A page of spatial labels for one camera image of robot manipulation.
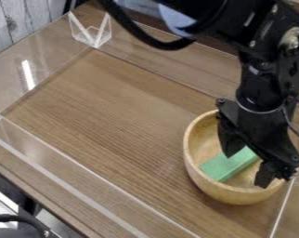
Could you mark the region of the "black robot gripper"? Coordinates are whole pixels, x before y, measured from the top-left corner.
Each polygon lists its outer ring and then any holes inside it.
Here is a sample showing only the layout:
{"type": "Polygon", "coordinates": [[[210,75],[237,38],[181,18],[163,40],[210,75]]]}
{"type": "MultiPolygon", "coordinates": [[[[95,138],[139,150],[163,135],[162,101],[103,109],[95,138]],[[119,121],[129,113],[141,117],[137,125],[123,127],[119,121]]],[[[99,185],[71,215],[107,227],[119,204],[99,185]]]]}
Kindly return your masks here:
{"type": "Polygon", "coordinates": [[[224,155],[230,158],[248,146],[262,160],[254,186],[266,189],[274,181],[290,180],[299,169],[299,151],[289,138],[284,107],[252,112],[224,98],[217,99],[216,106],[224,155]]]}

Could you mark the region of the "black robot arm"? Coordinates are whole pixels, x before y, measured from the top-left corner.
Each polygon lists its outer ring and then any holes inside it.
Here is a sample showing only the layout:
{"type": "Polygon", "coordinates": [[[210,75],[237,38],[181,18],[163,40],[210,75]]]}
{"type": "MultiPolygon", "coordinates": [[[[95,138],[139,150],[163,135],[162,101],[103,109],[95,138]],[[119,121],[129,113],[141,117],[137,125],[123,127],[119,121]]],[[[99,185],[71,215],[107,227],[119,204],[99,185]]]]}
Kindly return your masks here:
{"type": "Polygon", "coordinates": [[[133,22],[114,0],[97,0],[123,29],[145,44],[178,50],[199,38],[233,46],[241,66],[236,98],[217,100],[224,154],[249,147],[261,158],[254,186],[289,180],[299,170],[299,136],[292,117],[299,107],[299,11],[286,0],[151,0],[169,30],[163,42],[133,22]]]}

